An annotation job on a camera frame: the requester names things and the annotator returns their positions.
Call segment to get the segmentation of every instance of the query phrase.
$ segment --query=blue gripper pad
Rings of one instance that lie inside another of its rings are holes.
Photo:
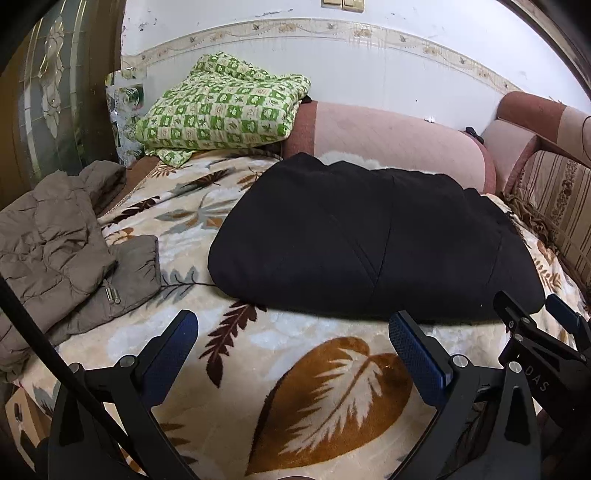
[[[148,345],[152,343],[160,348],[141,379],[141,400],[147,408],[160,405],[166,398],[197,340],[198,331],[197,316],[188,310],[181,310],[162,335],[148,342]]]
[[[395,313],[390,318],[388,334],[390,342],[413,378],[423,401],[437,409],[442,408],[447,403],[445,389],[450,379],[446,378],[437,366],[436,361],[409,327],[401,312]]]
[[[558,295],[553,293],[548,296],[546,310],[571,335],[579,331],[579,316]]]

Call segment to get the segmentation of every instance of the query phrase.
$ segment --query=folded blanket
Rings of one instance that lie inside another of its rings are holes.
[[[545,298],[512,221],[475,189],[307,154],[273,165],[244,195],[208,268],[231,297],[317,314],[493,320],[499,290],[530,313]]]
[[[289,137],[310,81],[274,76],[226,53],[204,55],[137,123],[146,155],[180,167],[199,150],[244,148]]]

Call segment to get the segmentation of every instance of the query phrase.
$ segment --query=bed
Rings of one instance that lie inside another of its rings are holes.
[[[68,364],[111,366],[123,355],[139,353],[179,310],[192,310],[199,337],[153,413],[201,479],[387,478],[434,414],[396,356],[387,323],[245,304],[226,297],[207,272],[209,246],[225,216],[277,161],[263,151],[228,150],[194,155],[180,168],[157,163],[99,223],[108,244],[158,236],[160,293],[57,348]],[[364,166],[381,165],[374,159]],[[500,198],[487,195],[509,211]],[[580,290],[555,253],[515,221],[546,295],[556,293],[589,318]],[[533,317],[572,345],[544,309]],[[450,353],[484,366],[499,366],[508,339],[500,321],[424,329]],[[51,415],[58,385],[37,358],[19,382]],[[118,419],[114,408],[110,412]]]

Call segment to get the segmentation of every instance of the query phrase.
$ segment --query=light switch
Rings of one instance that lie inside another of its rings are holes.
[[[364,8],[364,0],[343,0],[343,10],[361,13]]]

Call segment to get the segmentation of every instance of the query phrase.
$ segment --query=screw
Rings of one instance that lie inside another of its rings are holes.
[[[512,372],[515,372],[516,374],[518,374],[519,372],[521,372],[521,365],[518,364],[517,362],[509,362],[509,369]]]
[[[123,368],[129,368],[135,363],[135,357],[133,355],[125,355],[119,360],[119,365]]]
[[[463,355],[456,355],[453,357],[453,364],[460,368],[466,368],[468,366],[468,359]]]

